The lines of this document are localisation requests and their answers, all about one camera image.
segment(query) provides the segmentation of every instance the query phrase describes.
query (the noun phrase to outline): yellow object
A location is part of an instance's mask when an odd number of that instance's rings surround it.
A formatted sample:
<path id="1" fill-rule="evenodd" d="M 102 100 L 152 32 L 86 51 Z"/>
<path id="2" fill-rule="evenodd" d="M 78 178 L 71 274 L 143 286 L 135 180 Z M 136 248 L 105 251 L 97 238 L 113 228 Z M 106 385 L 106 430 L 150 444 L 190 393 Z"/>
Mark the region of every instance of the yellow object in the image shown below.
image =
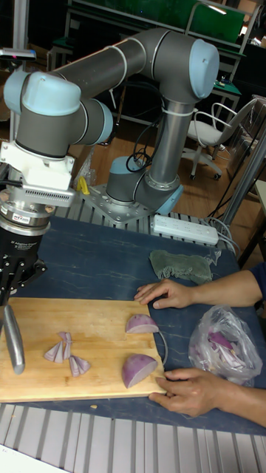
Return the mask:
<path id="1" fill-rule="evenodd" d="M 89 195 L 89 189 L 85 181 L 85 177 L 81 176 L 78 180 L 77 191 L 81 191 L 84 195 Z"/>

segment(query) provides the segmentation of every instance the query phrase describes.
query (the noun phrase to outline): power strip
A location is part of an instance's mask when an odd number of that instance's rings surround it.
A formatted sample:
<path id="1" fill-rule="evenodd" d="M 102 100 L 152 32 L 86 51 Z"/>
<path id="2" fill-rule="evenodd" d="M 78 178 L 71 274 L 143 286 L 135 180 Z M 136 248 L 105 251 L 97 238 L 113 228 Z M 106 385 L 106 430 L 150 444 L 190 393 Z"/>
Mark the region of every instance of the power strip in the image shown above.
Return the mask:
<path id="1" fill-rule="evenodd" d="M 217 230 L 214 227 L 162 215 L 154 215 L 151 226 L 155 233 L 189 239 L 192 242 L 216 245 L 219 240 Z"/>

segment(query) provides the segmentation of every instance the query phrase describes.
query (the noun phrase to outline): wooden cutting board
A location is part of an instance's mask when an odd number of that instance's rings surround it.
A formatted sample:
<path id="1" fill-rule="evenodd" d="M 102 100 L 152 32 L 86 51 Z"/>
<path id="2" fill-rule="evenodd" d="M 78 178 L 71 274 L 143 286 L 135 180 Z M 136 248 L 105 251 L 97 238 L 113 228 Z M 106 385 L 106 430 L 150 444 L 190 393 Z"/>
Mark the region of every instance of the wooden cutting board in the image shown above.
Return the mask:
<path id="1" fill-rule="evenodd" d="M 124 398 L 164 392 L 155 381 L 163 364 L 152 333 L 127 334 L 127 321 L 135 313 L 149 314 L 148 306 L 131 301 L 82 299 L 10 299 L 24 343 L 26 367 L 13 372 L 2 330 L 0 338 L 0 402 L 56 401 L 69 399 Z M 92 366 L 73 378 L 69 361 L 52 363 L 44 354 L 61 339 L 72 335 L 72 354 Z M 121 378 L 124 361 L 133 353 L 155 358 L 157 369 L 130 389 Z"/>

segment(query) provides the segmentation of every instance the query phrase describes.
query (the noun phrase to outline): white chair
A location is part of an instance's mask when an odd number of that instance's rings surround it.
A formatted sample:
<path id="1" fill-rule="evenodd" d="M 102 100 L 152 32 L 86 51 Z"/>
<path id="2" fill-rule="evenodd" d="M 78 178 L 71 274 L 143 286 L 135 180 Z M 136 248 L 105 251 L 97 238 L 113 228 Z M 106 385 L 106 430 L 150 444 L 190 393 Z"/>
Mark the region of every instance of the white chair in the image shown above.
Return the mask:
<path id="1" fill-rule="evenodd" d="M 212 161 L 216 153 L 214 152 L 214 155 L 210 156 L 207 153 L 202 153 L 202 148 L 206 148 L 206 146 L 217 146 L 218 150 L 219 145 L 223 144 L 225 141 L 228 140 L 228 138 L 230 138 L 236 127 L 242 122 L 243 118 L 249 113 L 255 103 L 256 98 L 244 105 L 238 113 L 229 109 L 225 105 L 222 105 L 221 103 L 214 103 L 211 107 L 211 114 L 201 111 L 198 111 L 194 114 L 194 118 L 191 120 L 188 128 L 188 137 L 192 140 L 197 141 L 199 145 L 196 151 L 194 151 L 193 149 L 184 148 L 182 153 L 182 157 L 193 160 L 193 167 L 190 175 L 190 178 L 192 180 L 194 180 L 196 177 L 195 174 L 198 162 L 207 164 L 212 169 L 214 169 L 214 171 L 216 172 L 216 174 L 214 175 L 214 179 L 217 180 L 222 176 L 221 169 L 219 169 L 218 166 Z M 228 123 L 215 117 L 214 107 L 216 105 L 227 109 L 230 114 L 233 114 L 233 118 Z M 212 119 L 213 125 L 208 125 L 207 123 L 197 120 L 197 117 L 199 115 L 205 115 L 206 117 L 210 117 Z M 217 121 L 224 125 L 224 129 L 222 132 L 220 132 L 216 128 Z"/>

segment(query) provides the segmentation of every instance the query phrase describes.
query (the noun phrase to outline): blue table mat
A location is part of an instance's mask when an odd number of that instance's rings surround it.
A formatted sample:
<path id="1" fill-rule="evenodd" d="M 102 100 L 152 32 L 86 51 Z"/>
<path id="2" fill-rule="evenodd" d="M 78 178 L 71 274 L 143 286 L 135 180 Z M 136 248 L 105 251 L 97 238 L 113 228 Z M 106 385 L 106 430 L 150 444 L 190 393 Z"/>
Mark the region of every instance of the blue table mat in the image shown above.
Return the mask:
<path id="1" fill-rule="evenodd" d="M 116 228 L 76 222 L 53 217 L 52 227 L 44 235 L 39 257 L 49 270 L 31 285 L 17 292 L 20 297 L 47 297 L 69 299 L 132 300 L 137 287 L 158 279 L 149 261 L 153 250 L 185 255 L 209 255 L 209 248 L 194 243 L 178 242 Z M 211 265 L 213 279 L 239 270 L 231 251 L 223 250 L 217 266 Z M 175 279 L 184 285 L 190 281 Z M 149 305 L 151 317 L 166 337 L 169 355 L 165 369 L 189 367 L 188 343 L 191 334 L 210 307 L 199 304 L 184 309 L 155 310 Z M 253 334 L 263 360 L 255 387 L 266 388 L 266 344 L 256 312 L 253 308 L 237 308 L 235 312 L 245 320 Z M 161 356 L 164 349 L 155 334 Z M 91 405 L 97 404 L 95 410 Z M 19 405 L 44 409 L 73 411 L 109 418 L 163 423 L 225 432 L 266 435 L 266 429 L 236 415 L 213 409 L 197 418 L 169 412 L 148 398 L 119 398 L 74 401 L 28 402 Z"/>

